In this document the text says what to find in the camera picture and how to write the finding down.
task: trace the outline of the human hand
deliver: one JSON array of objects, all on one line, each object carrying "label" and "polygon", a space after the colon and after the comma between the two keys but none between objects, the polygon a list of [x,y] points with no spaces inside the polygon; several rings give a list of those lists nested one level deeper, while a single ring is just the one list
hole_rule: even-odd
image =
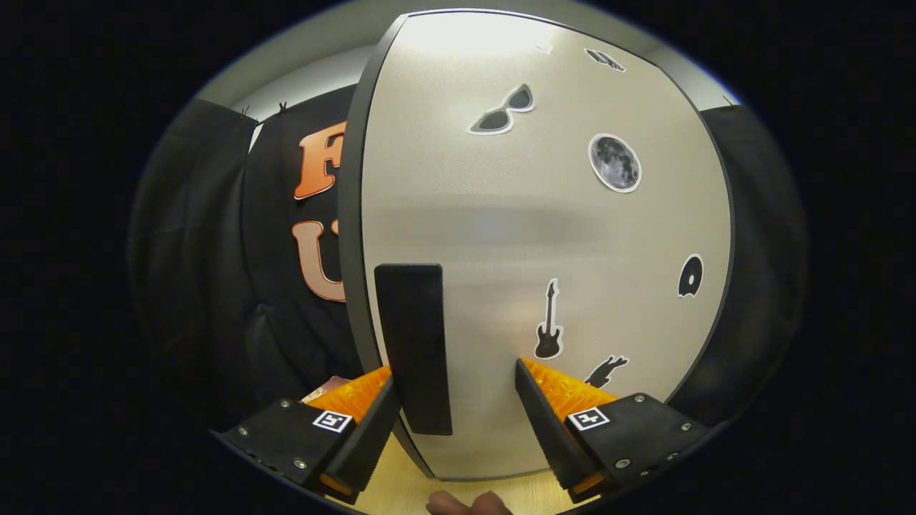
[{"label": "human hand", "polygon": [[470,507],[448,492],[432,492],[426,511],[431,515],[512,515],[492,490],[477,496]]}]

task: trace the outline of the electric guitar sticker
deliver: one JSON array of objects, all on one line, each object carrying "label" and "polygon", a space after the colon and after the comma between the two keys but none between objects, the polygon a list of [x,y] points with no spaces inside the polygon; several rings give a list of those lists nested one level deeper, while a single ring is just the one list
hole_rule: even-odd
[{"label": "electric guitar sticker", "polygon": [[537,359],[553,359],[563,352],[563,328],[556,325],[553,321],[557,314],[556,296],[560,293],[557,288],[557,280],[551,279],[547,283],[547,317],[544,322],[538,324],[538,346],[534,348],[534,356]]}]

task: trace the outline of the wooden floor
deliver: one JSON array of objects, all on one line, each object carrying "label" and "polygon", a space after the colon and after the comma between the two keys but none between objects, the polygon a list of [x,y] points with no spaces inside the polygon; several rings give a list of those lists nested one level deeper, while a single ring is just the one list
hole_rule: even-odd
[{"label": "wooden floor", "polygon": [[436,490],[445,490],[468,506],[478,495],[493,490],[516,515],[553,515],[585,504],[573,504],[550,470],[490,481],[429,479],[410,460],[394,435],[388,438],[378,467],[356,504],[341,504],[369,515],[428,515],[426,503]]}]

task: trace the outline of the black rectangular block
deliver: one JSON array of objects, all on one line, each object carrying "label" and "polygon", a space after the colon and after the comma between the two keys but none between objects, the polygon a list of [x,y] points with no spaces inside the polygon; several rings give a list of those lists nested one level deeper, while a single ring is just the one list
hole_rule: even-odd
[{"label": "black rectangular block", "polygon": [[417,434],[451,435],[442,266],[379,265],[375,276],[388,364],[407,423]]}]

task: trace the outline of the orange letter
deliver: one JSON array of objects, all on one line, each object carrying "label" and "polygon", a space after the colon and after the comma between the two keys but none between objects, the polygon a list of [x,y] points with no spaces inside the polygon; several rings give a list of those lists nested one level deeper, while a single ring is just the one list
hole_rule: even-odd
[{"label": "orange letter", "polygon": [[[332,231],[337,234],[337,221],[331,223]],[[324,234],[321,222],[302,222],[292,226],[292,235],[299,244],[299,265],[302,277],[309,290],[327,301],[344,302],[344,282],[332,281],[324,275],[322,253],[318,247],[318,238]]]},{"label": "orange letter", "polygon": [[[334,176],[325,172],[324,163],[341,166],[341,146],[344,144],[346,122],[330,126],[316,133],[309,134],[299,142],[302,147],[302,173],[299,186],[294,196],[300,201],[304,198],[326,191],[334,185]],[[339,136],[328,147],[328,140]]]}]

